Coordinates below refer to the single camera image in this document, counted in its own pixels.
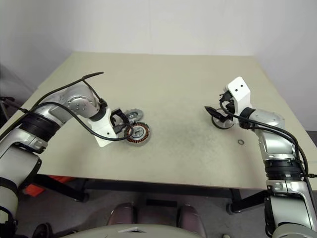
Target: gray floor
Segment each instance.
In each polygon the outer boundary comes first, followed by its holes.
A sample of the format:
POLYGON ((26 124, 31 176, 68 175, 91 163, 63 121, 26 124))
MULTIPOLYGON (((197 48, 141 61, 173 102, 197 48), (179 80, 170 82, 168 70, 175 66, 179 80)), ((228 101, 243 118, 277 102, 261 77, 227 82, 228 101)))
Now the gray floor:
MULTIPOLYGON (((317 143, 317 132, 309 133, 317 143)), ((256 191, 241 191, 243 197, 256 191)), ((31 237, 34 228, 43 222, 51 223, 55 233, 68 230, 86 230, 106 224, 112 209, 123 202, 132 202, 137 207, 148 199, 177 201, 178 205, 190 204, 200 213, 209 238, 219 238, 230 234, 233 238, 251 238, 256 234, 266 237, 264 232, 264 208, 262 206, 241 214, 228 215, 225 205, 229 199, 202 196, 140 194, 122 191, 89 191, 90 200, 86 203, 46 191, 36 198, 23 197, 19 203, 17 234, 31 237)), ((169 210, 166 219, 175 220, 176 209, 169 210)))

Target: silver robot arm segment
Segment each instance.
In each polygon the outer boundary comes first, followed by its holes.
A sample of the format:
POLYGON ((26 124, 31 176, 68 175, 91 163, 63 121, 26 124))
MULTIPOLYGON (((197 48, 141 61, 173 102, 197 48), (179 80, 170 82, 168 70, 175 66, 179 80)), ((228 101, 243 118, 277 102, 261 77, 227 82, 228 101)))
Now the silver robot arm segment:
POLYGON ((226 88, 220 103, 228 102, 228 117, 222 117, 213 108, 206 108, 212 116, 230 119, 244 129, 252 129, 259 138, 259 147, 265 165, 266 185, 270 194, 266 198, 265 221, 266 231, 273 237, 287 234, 292 226, 304 226, 308 235, 317 232, 317 218, 313 204, 313 197, 308 189, 307 180, 303 172, 302 162, 295 153, 295 146, 287 138, 278 134, 278 130, 267 131, 261 122, 285 128, 284 118, 278 114, 255 110, 250 103, 250 90, 241 77, 234 79, 226 88), (241 118, 257 123, 249 123, 241 118))
MULTIPOLYGON (((82 82, 54 93, 42 103, 58 103, 71 109, 76 115, 88 118, 92 130, 107 138, 118 138, 123 126, 115 126, 113 115, 129 123, 120 109, 113 112, 106 102, 95 98, 91 89, 82 82)), ((48 141, 72 118, 65 109, 46 104, 37 107, 23 118, 20 125, 0 141, 0 237, 12 237, 16 230, 17 192, 29 184, 41 166, 37 154, 48 146, 48 141)), ((100 139, 103 147, 111 141, 100 139)))

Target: white wall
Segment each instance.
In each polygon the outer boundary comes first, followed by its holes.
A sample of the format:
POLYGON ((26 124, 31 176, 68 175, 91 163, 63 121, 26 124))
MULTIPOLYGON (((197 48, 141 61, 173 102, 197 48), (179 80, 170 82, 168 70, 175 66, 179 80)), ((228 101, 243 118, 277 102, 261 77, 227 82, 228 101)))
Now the white wall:
POLYGON ((72 51, 255 55, 317 130, 316 13, 315 0, 0 0, 0 62, 34 90, 72 51))

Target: beige tabletop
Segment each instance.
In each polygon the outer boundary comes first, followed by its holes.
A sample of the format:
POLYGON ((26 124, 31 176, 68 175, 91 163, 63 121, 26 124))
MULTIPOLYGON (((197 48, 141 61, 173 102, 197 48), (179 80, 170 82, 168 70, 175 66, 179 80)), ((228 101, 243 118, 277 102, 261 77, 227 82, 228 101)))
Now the beige tabletop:
MULTIPOLYGON (((257 136, 238 126, 220 130, 204 106, 218 108, 219 94, 237 76, 251 90, 255 108, 285 117, 286 128, 305 151, 310 172, 317 172, 317 148, 286 102, 252 57, 163 56, 74 53, 24 104, 79 79, 89 79, 113 110, 138 108, 152 130, 150 141, 134 147, 125 141, 100 148, 95 138, 71 119, 40 155, 41 174, 94 179, 265 188, 257 136), (238 144, 238 139, 245 141, 238 144)), ((2 128, 17 119, 16 113, 2 128)), ((317 190, 317 179, 311 180, 317 190)))

